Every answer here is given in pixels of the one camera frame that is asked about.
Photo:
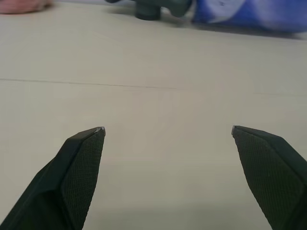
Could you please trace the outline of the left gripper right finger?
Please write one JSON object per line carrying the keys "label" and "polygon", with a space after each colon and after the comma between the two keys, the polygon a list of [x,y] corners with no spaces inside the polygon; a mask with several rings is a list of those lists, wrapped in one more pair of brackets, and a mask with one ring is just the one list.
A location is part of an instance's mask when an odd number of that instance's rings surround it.
{"label": "left gripper right finger", "polygon": [[233,126],[247,184],[272,230],[307,230],[307,161],[282,137]]}

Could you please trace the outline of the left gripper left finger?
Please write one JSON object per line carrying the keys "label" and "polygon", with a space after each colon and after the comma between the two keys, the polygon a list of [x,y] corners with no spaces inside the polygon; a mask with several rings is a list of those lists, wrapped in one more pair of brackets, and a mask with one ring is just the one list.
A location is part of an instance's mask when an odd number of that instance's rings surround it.
{"label": "left gripper left finger", "polygon": [[82,230],[95,192],[106,131],[68,138],[32,179],[0,230]]}

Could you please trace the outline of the large purple tissue pack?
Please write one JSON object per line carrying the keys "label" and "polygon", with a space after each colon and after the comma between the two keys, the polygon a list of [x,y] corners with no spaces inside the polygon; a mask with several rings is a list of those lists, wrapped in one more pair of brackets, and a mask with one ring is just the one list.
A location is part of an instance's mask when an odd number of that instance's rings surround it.
{"label": "large purple tissue pack", "polygon": [[307,32],[307,0],[196,0],[193,22]]}

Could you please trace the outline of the pink cloth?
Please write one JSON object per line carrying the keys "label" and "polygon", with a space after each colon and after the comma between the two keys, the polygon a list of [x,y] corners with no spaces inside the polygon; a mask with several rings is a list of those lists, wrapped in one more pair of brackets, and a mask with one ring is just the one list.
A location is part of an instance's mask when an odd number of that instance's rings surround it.
{"label": "pink cloth", "polygon": [[53,0],[0,0],[0,14],[39,12],[53,5]]}

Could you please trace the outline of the black handheld controller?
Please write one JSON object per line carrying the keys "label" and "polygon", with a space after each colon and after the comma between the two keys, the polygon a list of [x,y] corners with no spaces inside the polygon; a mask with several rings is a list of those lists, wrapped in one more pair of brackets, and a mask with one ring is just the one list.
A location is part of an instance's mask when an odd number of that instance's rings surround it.
{"label": "black handheld controller", "polygon": [[192,5],[192,0],[130,0],[135,2],[135,17],[146,21],[161,18],[161,9],[167,8],[172,16],[183,17]]}

